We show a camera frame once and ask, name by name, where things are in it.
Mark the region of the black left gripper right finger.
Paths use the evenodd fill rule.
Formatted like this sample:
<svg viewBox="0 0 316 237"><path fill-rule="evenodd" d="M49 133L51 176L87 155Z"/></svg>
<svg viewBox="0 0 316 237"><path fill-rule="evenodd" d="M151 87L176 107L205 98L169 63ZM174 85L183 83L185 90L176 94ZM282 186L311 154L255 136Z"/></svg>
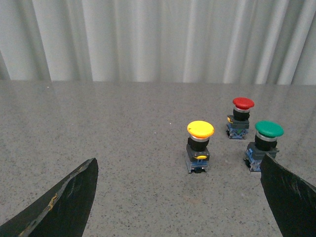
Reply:
<svg viewBox="0 0 316 237"><path fill-rule="evenodd" d="M261 184L284 237L316 235L316 188L266 154L261 162Z"/></svg>

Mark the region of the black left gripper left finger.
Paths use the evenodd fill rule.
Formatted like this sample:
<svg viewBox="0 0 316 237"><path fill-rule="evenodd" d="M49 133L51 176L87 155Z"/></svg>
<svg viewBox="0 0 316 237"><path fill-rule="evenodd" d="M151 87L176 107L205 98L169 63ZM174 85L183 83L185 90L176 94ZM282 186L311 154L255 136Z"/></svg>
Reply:
<svg viewBox="0 0 316 237"><path fill-rule="evenodd" d="M94 202L98 162L92 158L0 227L2 237L80 237Z"/></svg>

